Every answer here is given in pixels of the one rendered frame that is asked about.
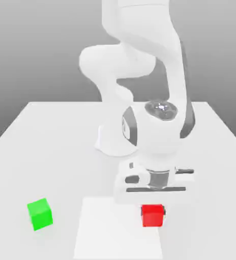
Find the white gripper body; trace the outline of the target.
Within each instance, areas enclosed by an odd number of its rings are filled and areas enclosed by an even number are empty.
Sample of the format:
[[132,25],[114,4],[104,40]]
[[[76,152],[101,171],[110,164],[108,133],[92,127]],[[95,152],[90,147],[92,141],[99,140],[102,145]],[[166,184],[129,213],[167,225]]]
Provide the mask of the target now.
[[117,204],[131,205],[174,205],[193,201],[193,189],[185,186],[169,186],[161,189],[147,187],[127,188],[114,192]]

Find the small red cube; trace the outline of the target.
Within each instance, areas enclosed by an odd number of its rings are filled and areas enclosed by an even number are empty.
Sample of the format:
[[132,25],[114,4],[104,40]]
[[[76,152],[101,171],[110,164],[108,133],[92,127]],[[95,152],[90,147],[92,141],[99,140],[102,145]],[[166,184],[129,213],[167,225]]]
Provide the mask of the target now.
[[143,227],[161,227],[166,215],[165,207],[159,205],[142,205],[141,219]]

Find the small green cube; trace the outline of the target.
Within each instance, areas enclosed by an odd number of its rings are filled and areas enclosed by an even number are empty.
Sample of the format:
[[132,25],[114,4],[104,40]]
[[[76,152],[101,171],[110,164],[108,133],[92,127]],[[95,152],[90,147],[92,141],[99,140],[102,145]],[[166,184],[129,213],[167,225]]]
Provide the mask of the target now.
[[52,211],[46,198],[27,204],[34,231],[53,224]]

